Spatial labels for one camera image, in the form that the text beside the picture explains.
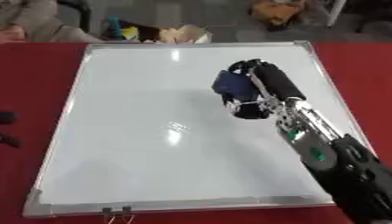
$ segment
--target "whiteboard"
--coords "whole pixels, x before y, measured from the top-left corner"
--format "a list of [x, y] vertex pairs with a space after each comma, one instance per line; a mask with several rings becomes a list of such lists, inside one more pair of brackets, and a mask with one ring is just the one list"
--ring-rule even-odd
[[370, 147], [305, 42], [91, 45], [24, 215], [331, 203], [274, 119], [235, 118], [211, 89], [220, 70], [255, 58]]

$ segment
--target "green light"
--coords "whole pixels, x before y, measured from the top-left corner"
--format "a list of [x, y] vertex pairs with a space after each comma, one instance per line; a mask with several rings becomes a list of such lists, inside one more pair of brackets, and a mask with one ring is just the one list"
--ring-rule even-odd
[[326, 155], [324, 155], [320, 149], [316, 147], [311, 147], [311, 154], [318, 160], [323, 161], [326, 159]]
[[299, 129], [295, 129], [293, 132], [287, 132], [287, 136], [291, 139], [294, 140], [296, 139], [296, 135], [299, 133]]

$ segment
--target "yellow object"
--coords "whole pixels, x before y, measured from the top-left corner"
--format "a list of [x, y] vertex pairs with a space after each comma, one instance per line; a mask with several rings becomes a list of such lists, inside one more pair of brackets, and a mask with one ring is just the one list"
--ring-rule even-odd
[[139, 40], [139, 30], [135, 26], [122, 29], [122, 35], [127, 40]]
[[262, 0], [253, 5], [252, 17], [273, 25], [283, 25], [304, 9], [305, 2], [292, 0], [289, 3], [276, 3], [273, 0]]

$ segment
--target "robotic arm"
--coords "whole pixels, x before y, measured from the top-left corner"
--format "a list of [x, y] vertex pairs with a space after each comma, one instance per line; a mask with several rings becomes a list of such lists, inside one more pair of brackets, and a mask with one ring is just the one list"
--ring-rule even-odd
[[392, 172], [348, 134], [339, 133], [277, 66], [259, 59], [221, 71], [215, 93], [234, 116], [273, 116], [281, 137], [336, 205], [357, 224], [392, 220]]

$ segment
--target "red tablecloth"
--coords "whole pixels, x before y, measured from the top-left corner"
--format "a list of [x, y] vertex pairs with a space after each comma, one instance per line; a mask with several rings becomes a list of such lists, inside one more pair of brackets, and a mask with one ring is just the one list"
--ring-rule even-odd
[[[0, 45], [0, 109], [19, 120], [1, 126], [23, 147], [0, 145], [0, 223], [102, 223], [102, 217], [49, 220], [21, 217], [25, 197], [39, 171], [46, 148], [81, 61], [83, 44]], [[392, 165], [389, 116], [392, 105], [391, 44], [316, 44], [318, 56], [381, 159]], [[351, 223], [336, 207], [140, 214], [136, 224]]]

